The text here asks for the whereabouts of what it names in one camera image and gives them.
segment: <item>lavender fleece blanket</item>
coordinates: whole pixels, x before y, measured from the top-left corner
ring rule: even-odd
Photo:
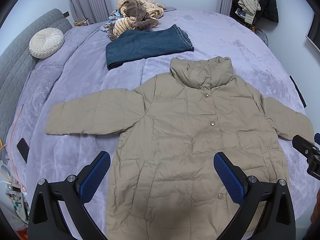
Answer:
[[[78,174],[101,150],[109,152],[112,158],[118,143],[118,135],[46,135],[44,128],[52,105],[102,89],[132,90],[154,75],[168,72],[172,57],[189,60],[230,57],[235,73],[265,97],[272,96],[305,114],[292,81],[276,57],[254,33],[230,17],[177,9],[166,12],[159,21],[159,26],[153,31],[176,24],[188,34],[195,51],[127,62],[108,70],[105,47],[109,39],[99,31],[101,24],[95,24],[71,29],[65,35],[62,48],[38,62],[20,96],[15,120],[22,105],[23,109],[12,133],[11,145],[10,136],[6,142],[19,179],[27,188],[29,204],[39,179],[54,182],[64,180],[70,174]],[[30,146],[27,165],[16,148],[21,137]],[[279,141],[288,160],[291,197],[295,217],[298,218],[316,196],[316,180],[306,173],[305,158],[292,148],[291,142],[281,138]],[[105,234],[107,187],[108,174],[91,202],[85,204]],[[72,234],[81,239],[64,205],[62,210]]]

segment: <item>metal screw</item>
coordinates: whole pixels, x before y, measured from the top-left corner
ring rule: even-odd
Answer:
[[[257,178],[255,176],[249,176],[249,181],[254,183],[257,181]]]
[[[287,184],[284,179],[279,180],[280,185],[285,186]]]
[[[76,179],[76,176],[75,176],[75,175],[70,175],[70,176],[67,178],[67,180],[68,180],[69,182],[73,182],[75,179]]]
[[[42,185],[42,184],[44,184],[45,183],[45,180],[44,179],[39,179],[39,181],[38,181],[38,184],[39,185]]]

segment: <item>beige puffer jacket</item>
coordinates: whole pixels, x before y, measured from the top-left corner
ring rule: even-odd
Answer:
[[[277,135],[313,141],[306,116],[263,98],[233,74],[228,57],[173,58],[171,73],[134,91],[102,90],[53,106],[46,127],[48,134],[116,132],[110,240],[214,240],[239,208],[215,172],[214,154],[223,151],[260,181],[289,181]]]

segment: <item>orange cable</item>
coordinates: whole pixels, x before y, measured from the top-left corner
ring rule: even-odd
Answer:
[[[11,184],[14,184],[15,186],[17,186],[19,189],[21,189],[22,191],[24,191],[18,184],[15,184],[11,179],[9,179],[6,175],[3,174],[3,172],[1,171],[2,175],[8,180],[11,182]]]
[[[23,191],[27,192],[26,187],[21,183],[21,181],[20,181],[20,179],[19,179],[19,176],[18,176],[16,167],[14,166],[14,163],[13,163],[13,160],[12,160],[12,156],[11,156],[11,139],[12,139],[12,134],[13,134],[14,128],[16,127],[17,121],[18,121],[18,119],[19,119],[19,117],[20,117],[22,108],[23,108],[23,105],[22,105],[22,107],[21,107],[21,109],[20,109],[20,112],[19,112],[19,114],[18,114],[18,117],[17,117],[16,121],[14,122],[12,131],[11,131],[10,140],[9,140],[9,157],[10,157],[10,160],[11,160],[11,162],[12,162],[13,170],[14,170],[15,174],[17,175],[18,182],[19,182],[19,183],[21,184],[21,186],[24,188]]]

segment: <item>gray upholstered headboard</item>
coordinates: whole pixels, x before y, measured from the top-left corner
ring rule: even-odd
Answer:
[[[27,76],[38,62],[38,59],[29,53],[30,39],[38,31],[49,27],[60,29],[65,34],[72,25],[61,11],[53,9],[25,28],[0,56],[0,138],[3,143],[13,122],[18,99]],[[0,160],[4,163],[5,154],[5,149],[2,149]]]

